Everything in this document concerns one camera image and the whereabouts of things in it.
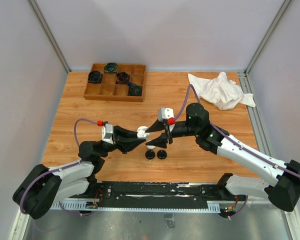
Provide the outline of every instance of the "white cloth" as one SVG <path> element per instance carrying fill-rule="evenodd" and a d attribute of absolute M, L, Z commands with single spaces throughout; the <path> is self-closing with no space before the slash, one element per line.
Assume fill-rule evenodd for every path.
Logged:
<path fill-rule="evenodd" d="M 244 94 L 235 81 L 228 81 L 225 72 L 220 72 L 219 76 L 212 80 L 199 78 L 192 74 L 188 74 L 188 78 L 198 97 L 212 103 L 220 110 L 233 109 L 238 103 L 256 107 L 254 95 L 252 93 Z"/>

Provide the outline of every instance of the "dark green object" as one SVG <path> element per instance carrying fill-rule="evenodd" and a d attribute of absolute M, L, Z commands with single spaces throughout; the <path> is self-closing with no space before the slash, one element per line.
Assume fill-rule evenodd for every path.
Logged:
<path fill-rule="evenodd" d="M 89 84 L 100 84 L 102 81 L 102 74 L 99 71 L 92 71 L 88 75 Z"/>
<path fill-rule="evenodd" d="M 118 72 L 118 64 L 115 62 L 109 62 L 104 66 L 105 74 L 116 74 Z"/>
<path fill-rule="evenodd" d="M 127 82 L 127 85 L 129 86 L 128 96 L 141 96 L 142 86 L 138 86 L 132 82 Z"/>
<path fill-rule="evenodd" d="M 130 75 L 126 72 L 119 72 L 116 74 L 117 79 L 115 80 L 116 84 L 127 84 L 130 79 Z"/>

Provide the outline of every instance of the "floor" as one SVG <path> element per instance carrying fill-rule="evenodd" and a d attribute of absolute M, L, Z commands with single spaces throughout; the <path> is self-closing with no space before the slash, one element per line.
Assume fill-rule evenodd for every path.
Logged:
<path fill-rule="evenodd" d="M 77 217 L 50 210 L 29 223 L 24 240 L 292 240 L 284 213 L 269 204 L 246 206 L 230 221 L 216 213 L 98 211 Z"/>
<path fill-rule="evenodd" d="M 136 131 L 139 126 L 150 126 L 157 119 L 161 107 L 180 110 L 189 84 L 187 72 L 148 72 L 144 102 L 117 102 L 85 100 L 83 97 L 88 72 L 70 72 L 59 103 L 52 131 L 42 163 L 48 167 L 63 165 L 78 159 L 74 139 L 74 123 L 78 118 L 109 121 L 110 124 Z M 201 78 L 213 79 L 217 72 L 192 72 Z M 239 83 L 236 72 L 228 72 L 228 79 Z M 191 93 L 188 103 L 195 102 Z M 232 110 L 221 111 L 204 100 L 203 106 L 210 113 L 210 120 L 229 131 L 242 142 L 257 148 L 247 108 L 238 104 Z M 78 124 L 79 142 L 99 141 L 101 128 L 88 122 Z M 159 133 L 152 133 L 151 139 Z M 105 159 L 97 174 L 100 181 L 153 181 L 153 182 L 210 182 L 214 183 L 224 173 L 243 177 L 256 175 L 236 162 L 202 150 L 194 137 L 176 138 L 167 148 L 167 158 L 145 158 L 144 144 L 123 155 L 114 151 Z"/>

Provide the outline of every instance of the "black disc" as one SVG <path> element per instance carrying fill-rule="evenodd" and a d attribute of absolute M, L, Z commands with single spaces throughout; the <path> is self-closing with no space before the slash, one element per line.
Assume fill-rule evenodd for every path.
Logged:
<path fill-rule="evenodd" d="M 153 150 L 148 150 L 145 152 L 145 157 L 149 160 L 154 159 L 156 156 L 156 153 Z"/>
<path fill-rule="evenodd" d="M 159 150 L 156 156 L 158 159 L 165 159 L 167 157 L 167 152 L 165 150 Z"/>

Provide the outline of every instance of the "crumpled white cloth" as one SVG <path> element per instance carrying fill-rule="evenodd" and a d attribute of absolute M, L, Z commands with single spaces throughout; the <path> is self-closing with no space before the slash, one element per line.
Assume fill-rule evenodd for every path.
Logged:
<path fill-rule="evenodd" d="M 255 108 L 252 93 L 244 94 L 235 81 L 229 80 L 225 72 L 220 72 L 214 79 L 205 79 L 188 74 L 189 82 L 193 85 L 199 98 L 212 103 L 220 110 L 233 109 L 238 103 Z"/>

